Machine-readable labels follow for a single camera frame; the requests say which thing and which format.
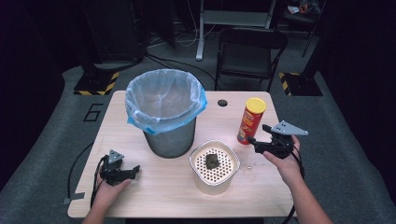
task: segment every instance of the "red can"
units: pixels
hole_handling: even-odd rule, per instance
[[[236,136],[241,144],[248,145],[248,136],[254,137],[266,108],[266,103],[260,98],[255,97],[247,100],[241,126]]]

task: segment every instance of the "black chair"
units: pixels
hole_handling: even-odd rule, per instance
[[[253,27],[231,27],[219,35],[215,91],[221,75],[269,79],[271,89],[280,55],[288,39],[277,31]],[[271,50],[277,51],[271,60]]]
[[[279,21],[287,21],[291,22],[294,24],[302,25],[303,27],[307,28],[309,30],[308,33],[308,40],[305,45],[305,49],[303,52],[303,56],[305,56],[306,51],[308,50],[309,44],[311,43],[312,37],[314,36],[315,32],[317,31],[318,28],[318,22],[321,18],[323,9],[326,6],[326,1],[323,1],[322,6],[320,7],[320,12],[318,14],[316,13],[307,13],[307,14],[301,14],[300,12],[291,14],[288,10],[288,4],[280,4],[281,9],[279,10],[280,16],[279,16]]]

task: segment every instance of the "trash can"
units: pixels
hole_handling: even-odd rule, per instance
[[[189,151],[196,117],[207,104],[195,76],[175,69],[149,71],[134,78],[125,94],[128,123],[144,132],[156,155],[170,159]]]

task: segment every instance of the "white colander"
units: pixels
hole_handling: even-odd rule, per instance
[[[206,155],[217,154],[219,166],[206,169]],[[190,165],[195,172],[194,182],[205,194],[216,195],[224,192],[238,171],[240,161],[236,154],[219,140],[212,140],[196,148],[190,155]]]

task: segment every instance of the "yellow and black tape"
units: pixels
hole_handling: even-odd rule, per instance
[[[280,77],[280,81],[282,83],[283,90],[285,91],[286,95],[291,95],[290,87],[286,80],[286,75],[299,76],[300,73],[279,73],[279,77]]]
[[[100,91],[75,91],[74,94],[77,94],[77,95],[109,95],[111,93],[111,90],[113,90],[114,85],[116,84],[117,77],[119,77],[119,75],[120,75],[120,73],[116,73],[116,74],[114,74],[111,77],[111,79],[110,79],[110,81],[109,81],[109,83],[108,83],[108,85],[107,85],[105,90],[100,90]]]

